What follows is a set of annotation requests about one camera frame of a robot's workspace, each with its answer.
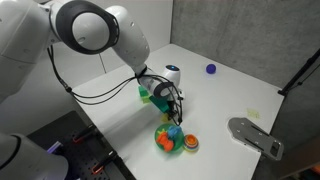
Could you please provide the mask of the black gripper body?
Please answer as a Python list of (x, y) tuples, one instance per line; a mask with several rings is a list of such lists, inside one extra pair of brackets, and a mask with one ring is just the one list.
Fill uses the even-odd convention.
[(182, 123), (182, 102), (181, 99), (178, 98), (177, 100), (168, 101), (168, 115), (169, 119), (172, 120), (177, 126), (180, 126)]

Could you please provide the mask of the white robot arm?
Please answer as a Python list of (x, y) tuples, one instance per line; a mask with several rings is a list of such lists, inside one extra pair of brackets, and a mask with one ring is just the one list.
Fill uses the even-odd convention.
[[(180, 69), (168, 65), (162, 75), (147, 67), (150, 50), (138, 24), (122, 6), (106, 9), (87, 0), (0, 0), (0, 98), (17, 93), (46, 51), (53, 45), (95, 55), (111, 48), (134, 72), (134, 79), (153, 97), (165, 102), (165, 113), (182, 123)], [(1, 180), (64, 180), (65, 157), (42, 149), (20, 134), (3, 134)]]

